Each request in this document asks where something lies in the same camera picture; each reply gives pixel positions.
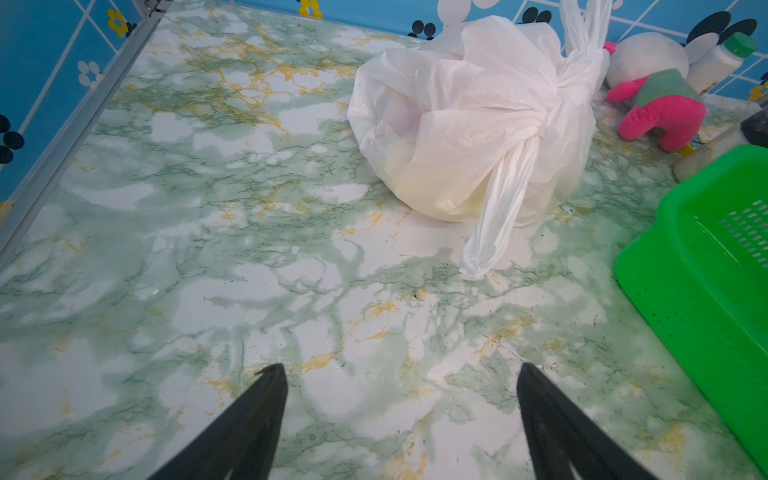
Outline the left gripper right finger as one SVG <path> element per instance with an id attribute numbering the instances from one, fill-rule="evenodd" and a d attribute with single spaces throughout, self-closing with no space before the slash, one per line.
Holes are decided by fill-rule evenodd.
<path id="1" fill-rule="evenodd" d="M 538 479 L 652 479 L 535 365 L 517 380 L 522 423 Z"/>

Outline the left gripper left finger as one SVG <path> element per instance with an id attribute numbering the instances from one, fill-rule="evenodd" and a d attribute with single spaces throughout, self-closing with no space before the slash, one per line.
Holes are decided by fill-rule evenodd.
<path id="1" fill-rule="evenodd" d="M 266 479 L 272 469 L 288 395 L 284 366 L 258 379 L 153 479 Z"/>

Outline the white plastic bag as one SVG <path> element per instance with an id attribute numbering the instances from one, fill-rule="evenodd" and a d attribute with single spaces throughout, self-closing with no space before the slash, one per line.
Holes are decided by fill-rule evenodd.
<path id="1" fill-rule="evenodd" d="M 515 227 L 577 188 L 609 65 L 608 1 L 559 5 L 562 30 L 487 16 L 357 71 L 348 120 L 378 178 L 412 210 L 475 225 L 461 271 L 478 278 Z"/>

